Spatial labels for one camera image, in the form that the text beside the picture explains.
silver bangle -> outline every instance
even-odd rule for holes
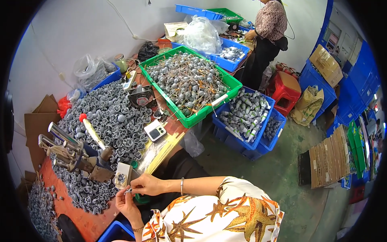
[[[183,181],[184,181],[184,177],[182,177],[182,181],[180,183],[180,187],[181,187],[181,191],[180,191],[180,194],[183,196]]]

cardboard box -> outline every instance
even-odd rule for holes
[[[38,136],[43,134],[52,139],[52,134],[48,132],[51,122],[57,123],[61,118],[57,113],[58,104],[53,95],[46,95],[40,105],[33,113],[24,114],[24,126],[26,127],[26,146],[29,149],[32,165],[35,171],[39,170],[39,165],[43,163],[46,152],[38,145]]]
[[[345,132],[340,125],[329,138],[309,149],[311,187],[332,188],[349,175],[349,154]]]
[[[331,87],[334,88],[343,78],[339,63],[322,45],[317,46],[309,60]]]

workbench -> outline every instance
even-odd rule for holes
[[[161,46],[161,48],[164,47],[171,47],[171,45]],[[133,55],[131,58],[135,59],[136,57],[137,54]],[[240,66],[243,65],[247,58],[245,58],[240,63]],[[137,84],[141,84],[142,86],[149,85],[149,82],[141,74],[140,68],[137,69],[137,75],[134,81],[136,81]],[[167,107],[165,99],[154,87],[152,88],[158,104],[163,109],[167,108],[169,112],[173,114],[173,112]],[[167,120],[168,123],[165,126],[165,130],[168,132],[168,134],[173,135],[174,133],[182,134],[183,132],[187,132],[188,129],[177,120],[177,117],[175,115],[173,115],[173,117],[174,119],[169,118]],[[52,170],[51,160],[49,157],[46,157],[45,161],[43,162],[40,173],[43,174],[43,181],[45,182],[46,187],[51,185],[55,186],[57,199],[54,200],[54,204],[57,216],[60,214],[67,215],[78,228],[86,242],[95,242],[98,240],[98,238],[102,235],[110,223],[114,221],[116,216],[119,214],[118,209],[115,207],[115,197],[108,202],[109,208],[103,210],[102,214],[93,215],[92,213],[85,212],[81,208],[75,208],[72,205],[72,199],[67,194],[67,188],[65,184],[62,180],[57,178],[54,171]]]

woman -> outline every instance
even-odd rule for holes
[[[177,150],[167,171],[170,163],[179,160],[174,175],[206,174],[185,150]],[[118,192],[116,207],[129,220],[136,242],[276,241],[284,215],[263,190],[235,177],[161,180],[143,174],[130,185],[132,193]],[[143,221],[133,202],[136,193],[158,200],[177,196],[163,208],[152,207],[152,217],[143,216]]]
[[[279,50],[287,49],[287,39],[284,36],[288,26],[285,9],[280,0],[260,0],[265,6],[258,11],[255,19],[255,30],[250,30],[246,40],[255,39],[255,58],[251,70],[244,79],[244,85],[258,90],[263,72],[270,61],[278,55]]]

concrete floor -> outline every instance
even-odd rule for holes
[[[334,241],[349,193],[298,186],[297,157],[324,140],[324,130],[288,119],[274,149],[255,161],[229,149],[212,131],[202,138],[205,151],[196,159],[211,175],[243,177],[277,201],[285,212],[278,241]]]

